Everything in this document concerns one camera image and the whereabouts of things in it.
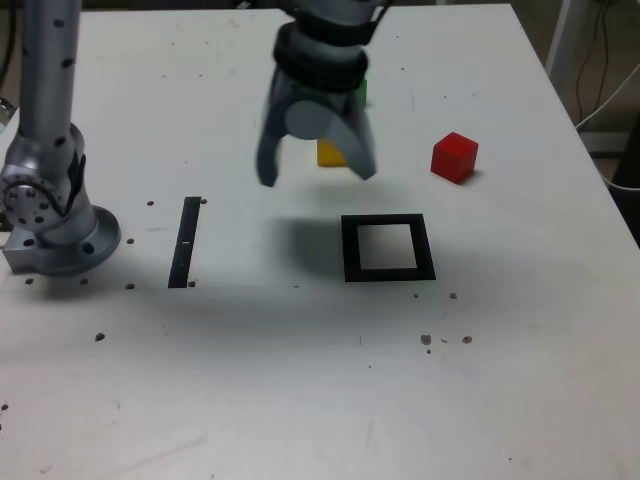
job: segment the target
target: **black strap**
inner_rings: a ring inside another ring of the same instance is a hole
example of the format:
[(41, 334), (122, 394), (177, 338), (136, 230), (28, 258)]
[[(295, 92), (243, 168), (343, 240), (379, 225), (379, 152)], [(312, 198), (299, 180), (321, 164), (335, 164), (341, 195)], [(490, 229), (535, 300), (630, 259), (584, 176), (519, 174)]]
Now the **black strap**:
[(273, 50), (278, 67), (300, 84), (328, 93), (348, 93), (358, 89), (369, 66), (367, 55), (360, 52), (349, 64), (322, 62), (291, 47), (291, 32), (295, 23), (280, 27)]
[(340, 25), (303, 12), (290, 5), (281, 5), (280, 8), (296, 19), (298, 29), (308, 37), (336, 47), (352, 47), (369, 44), (382, 18), (394, 1), (387, 0), (380, 15), (375, 20), (362, 25)]
[(63, 217), (66, 217), (69, 214), (71, 208), (73, 207), (73, 201), (80, 193), (80, 190), (82, 190), (82, 184), (84, 183), (84, 167), (86, 163), (86, 155), (82, 155), (82, 158), (78, 163), (78, 152), (73, 153), (73, 162), (67, 170), (67, 173), (69, 174), (69, 181), (71, 182), (71, 193), (69, 194), (67, 205), (64, 208), (64, 215), (62, 215)]

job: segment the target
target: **red cube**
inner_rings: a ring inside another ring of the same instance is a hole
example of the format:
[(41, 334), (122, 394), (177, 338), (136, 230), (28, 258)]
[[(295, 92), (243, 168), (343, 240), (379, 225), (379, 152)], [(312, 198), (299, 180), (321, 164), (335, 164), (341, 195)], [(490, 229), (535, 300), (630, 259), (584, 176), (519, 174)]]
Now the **red cube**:
[(450, 133), (433, 147), (431, 171), (450, 182), (460, 184), (473, 173), (478, 144), (473, 140)]

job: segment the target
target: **white cable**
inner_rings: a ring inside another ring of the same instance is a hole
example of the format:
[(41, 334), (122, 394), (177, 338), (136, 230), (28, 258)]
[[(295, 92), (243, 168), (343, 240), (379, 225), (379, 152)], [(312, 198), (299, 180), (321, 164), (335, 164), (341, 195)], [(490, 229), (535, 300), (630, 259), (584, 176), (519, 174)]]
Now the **white cable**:
[(584, 125), (585, 123), (587, 123), (589, 120), (591, 120), (593, 117), (595, 117), (598, 113), (600, 113), (600, 110), (602, 110), (604, 107), (606, 107), (606, 106), (609, 104), (609, 102), (610, 102), (611, 100), (613, 100), (613, 99), (614, 99), (614, 97), (615, 97), (618, 93), (620, 93), (620, 90), (622, 90), (622, 89), (625, 87), (625, 85), (626, 85), (627, 83), (629, 83), (629, 80), (631, 80), (631, 78), (633, 78), (633, 76), (636, 74), (636, 72), (637, 72), (639, 69), (640, 69), (640, 63), (636, 66), (636, 68), (634, 68), (634, 69), (633, 69), (633, 72), (631, 72), (631, 74), (627, 77), (627, 79), (626, 79), (624, 82), (622, 82), (622, 84), (618, 87), (618, 90), (616, 90), (615, 92), (613, 92), (613, 95), (611, 95), (611, 96), (609, 97), (609, 99), (608, 99), (606, 102), (604, 102), (602, 105), (600, 105), (600, 108), (598, 108), (595, 112), (593, 112), (591, 115), (589, 115), (589, 116), (588, 116), (587, 118), (585, 118), (583, 121), (581, 121), (578, 125), (576, 125), (576, 130), (577, 130), (578, 128), (580, 128), (582, 125)]
[[(611, 100), (614, 99), (614, 97), (620, 93), (620, 91), (625, 87), (625, 85), (627, 83), (629, 83), (629, 80), (631, 80), (633, 78), (633, 76), (636, 74), (636, 72), (640, 70), (640, 64), (638, 64), (636, 66), (636, 68), (633, 69), (633, 72), (631, 72), (629, 74), (629, 76), (627, 77), (627, 79), (622, 82), (622, 84), (618, 87), (618, 89), (613, 92), (613, 95), (611, 95), (609, 97), (609, 99), (604, 102), (600, 108), (598, 108), (595, 112), (593, 112), (591, 115), (589, 115), (587, 118), (585, 118), (584, 120), (582, 120), (578, 125), (576, 125), (576, 130), (579, 129), (581, 126), (583, 126), (585, 123), (587, 123), (589, 120), (591, 120), (593, 117), (595, 117), (598, 113), (600, 113), (600, 110), (602, 110), (604, 107), (606, 107), (609, 102)], [(604, 181), (604, 183), (606, 183), (607, 185), (609, 185), (611, 188), (615, 188), (616, 190), (622, 190), (623, 192), (640, 192), (640, 188), (630, 188), (630, 187), (623, 187), (621, 185), (616, 185), (615, 183), (613, 183), (612, 181), (610, 181), (607, 177), (605, 177), (604, 175), (600, 174), (600, 177), (602, 178), (602, 180)]]
[(621, 185), (616, 185), (604, 175), (600, 174), (600, 176), (602, 177), (602, 180), (604, 181), (604, 183), (606, 183), (612, 188), (615, 188), (616, 190), (622, 190), (624, 192), (640, 192), (640, 188), (630, 188), (630, 187), (623, 187)]

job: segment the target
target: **black square frame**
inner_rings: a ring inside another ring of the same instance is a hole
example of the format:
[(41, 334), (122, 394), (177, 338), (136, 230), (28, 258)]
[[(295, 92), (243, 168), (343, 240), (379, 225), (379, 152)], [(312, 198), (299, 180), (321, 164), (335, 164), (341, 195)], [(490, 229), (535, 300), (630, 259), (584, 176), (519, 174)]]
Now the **black square frame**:
[[(360, 265), (358, 227), (409, 225), (416, 268), (363, 269)], [(431, 249), (421, 213), (401, 215), (342, 215), (342, 251), (345, 282), (406, 282), (435, 280)]]

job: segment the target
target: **yellow cube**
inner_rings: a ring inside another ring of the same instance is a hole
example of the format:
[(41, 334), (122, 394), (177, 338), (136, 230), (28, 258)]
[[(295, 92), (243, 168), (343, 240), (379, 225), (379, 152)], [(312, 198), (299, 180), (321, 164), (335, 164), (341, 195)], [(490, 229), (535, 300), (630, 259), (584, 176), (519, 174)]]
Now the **yellow cube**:
[(319, 167), (346, 167), (342, 152), (329, 140), (318, 140)]

